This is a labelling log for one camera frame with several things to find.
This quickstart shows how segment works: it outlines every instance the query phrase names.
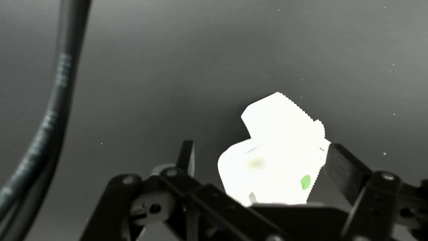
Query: gray surface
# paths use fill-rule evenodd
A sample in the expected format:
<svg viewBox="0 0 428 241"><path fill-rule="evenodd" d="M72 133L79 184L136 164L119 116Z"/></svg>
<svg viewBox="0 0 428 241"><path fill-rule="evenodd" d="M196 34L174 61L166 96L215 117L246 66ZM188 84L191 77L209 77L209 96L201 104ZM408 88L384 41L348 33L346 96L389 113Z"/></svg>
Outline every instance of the gray surface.
<svg viewBox="0 0 428 241"><path fill-rule="evenodd" d="M53 0L0 3L0 183L52 85ZM95 2L65 148L28 240L80 237L106 183L198 144L196 177L246 138L245 106L282 92L372 169L427 176L424 0ZM314 200L346 208L326 179ZM155 240L166 240L162 232Z"/></svg>

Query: gray background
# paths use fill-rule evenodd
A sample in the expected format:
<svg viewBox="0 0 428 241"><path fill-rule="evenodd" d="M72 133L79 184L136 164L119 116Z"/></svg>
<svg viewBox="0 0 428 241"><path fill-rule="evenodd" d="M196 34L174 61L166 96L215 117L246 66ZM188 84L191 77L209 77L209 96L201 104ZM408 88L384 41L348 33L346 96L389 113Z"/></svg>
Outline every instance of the gray background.
<svg viewBox="0 0 428 241"><path fill-rule="evenodd" d="M0 184L52 86L59 3L0 3ZM198 145L196 179L247 133L274 92L321 120L372 169L427 177L428 2L98 0L59 171L28 240L77 240L107 181L147 176ZM312 200L346 209L321 177ZM148 232L147 240L168 236Z"/></svg>

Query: white object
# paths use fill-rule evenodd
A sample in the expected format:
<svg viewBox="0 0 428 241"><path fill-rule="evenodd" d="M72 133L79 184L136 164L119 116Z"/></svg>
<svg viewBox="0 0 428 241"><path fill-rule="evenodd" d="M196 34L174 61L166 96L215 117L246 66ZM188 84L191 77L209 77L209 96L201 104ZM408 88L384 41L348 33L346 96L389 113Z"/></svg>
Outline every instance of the white object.
<svg viewBox="0 0 428 241"><path fill-rule="evenodd" d="M250 105L241 118L251 140L219 157L226 193L243 207L306 204L330 145L324 125L281 93Z"/></svg>

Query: white plastic piece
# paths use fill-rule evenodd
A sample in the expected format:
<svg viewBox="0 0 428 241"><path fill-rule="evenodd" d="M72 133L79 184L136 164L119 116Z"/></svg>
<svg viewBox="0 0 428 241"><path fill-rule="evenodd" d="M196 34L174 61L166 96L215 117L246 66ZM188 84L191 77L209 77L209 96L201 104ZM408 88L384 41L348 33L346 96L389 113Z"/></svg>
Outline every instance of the white plastic piece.
<svg viewBox="0 0 428 241"><path fill-rule="evenodd" d="M251 140L219 157L226 193L243 207L306 204L330 145L324 125L281 93L250 105L241 118Z"/></svg>

